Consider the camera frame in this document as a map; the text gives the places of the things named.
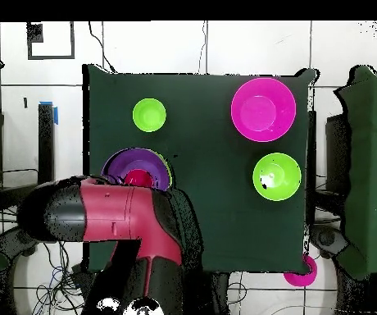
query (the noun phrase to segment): blue tape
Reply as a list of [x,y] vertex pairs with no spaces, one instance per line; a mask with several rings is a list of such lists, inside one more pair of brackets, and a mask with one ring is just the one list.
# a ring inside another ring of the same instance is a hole
[[59,124],[59,116],[57,115],[57,107],[53,108],[53,120],[54,120],[55,125]]

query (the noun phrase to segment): plastic bowl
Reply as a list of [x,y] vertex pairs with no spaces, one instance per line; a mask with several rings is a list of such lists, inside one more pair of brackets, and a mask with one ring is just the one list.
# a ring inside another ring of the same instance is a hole
[[134,124],[142,131],[159,130],[166,121],[166,109],[159,100],[145,98],[140,100],[133,109]]
[[125,184],[138,187],[155,187],[153,178],[143,169],[133,169],[129,171],[125,177]]
[[295,273],[284,273],[284,279],[290,285],[299,286],[299,287],[309,286],[316,279],[316,271],[317,271],[316,261],[314,261],[314,259],[308,255],[303,255],[303,257],[304,257],[304,262],[307,263],[311,272],[309,274],[304,274],[304,275],[295,274]]
[[168,176],[170,178],[169,186],[171,187],[172,186],[172,174],[171,174],[171,169],[170,169],[170,166],[168,165],[168,162],[164,159],[164,157],[161,154],[159,154],[158,152],[155,152],[155,151],[153,151],[153,152],[162,160],[162,162],[166,166],[166,170],[168,171]]
[[273,201],[285,200],[298,190],[301,184],[301,169],[287,154],[270,153],[254,167],[252,182],[264,198]]
[[249,80],[235,93],[231,116],[235,128],[247,139],[273,141],[292,126],[296,116],[295,98],[289,88],[276,79]]

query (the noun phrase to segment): dark green board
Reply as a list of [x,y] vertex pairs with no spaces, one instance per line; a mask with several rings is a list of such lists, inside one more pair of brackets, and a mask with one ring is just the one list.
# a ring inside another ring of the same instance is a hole
[[[286,135],[269,143],[244,138],[231,121],[236,90],[259,76],[109,74],[88,66],[89,170],[101,173],[106,160],[123,148],[150,148],[175,173],[175,187],[193,204],[202,231],[203,267],[208,271],[304,272],[302,241],[305,208],[308,85],[316,71],[275,77],[297,102]],[[157,98],[166,123],[144,133],[133,123],[134,105]],[[302,168],[297,193],[283,202],[262,198],[252,170],[268,153],[287,153]]]

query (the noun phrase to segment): pink bowl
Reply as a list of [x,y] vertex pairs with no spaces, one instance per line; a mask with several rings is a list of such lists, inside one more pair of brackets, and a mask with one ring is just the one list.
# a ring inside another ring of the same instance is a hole
[[295,120],[296,103],[282,82],[260,77],[243,84],[231,104],[232,122],[252,141],[268,142],[284,135]]
[[300,287],[309,286],[316,279],[316,261],[307,255],[304,255],[304,259],[306,259],[311,272],[303,276],[295,273],[284,273],[284,279],[286,279],[290,285]]
[[139,187],[153,188],[153,178],[143,169],[133,169],[127,173],[125,184]]

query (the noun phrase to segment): purple bowl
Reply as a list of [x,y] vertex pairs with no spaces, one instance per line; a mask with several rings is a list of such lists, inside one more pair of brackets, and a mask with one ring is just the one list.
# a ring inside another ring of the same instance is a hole
[[127,148],[115,153],[104,165],[102,175],[112,176],[123,182],[126,175],[134,169],[148,172],[156,189],[166,191],[170,187],[166,165],[153,151],[146,148]]

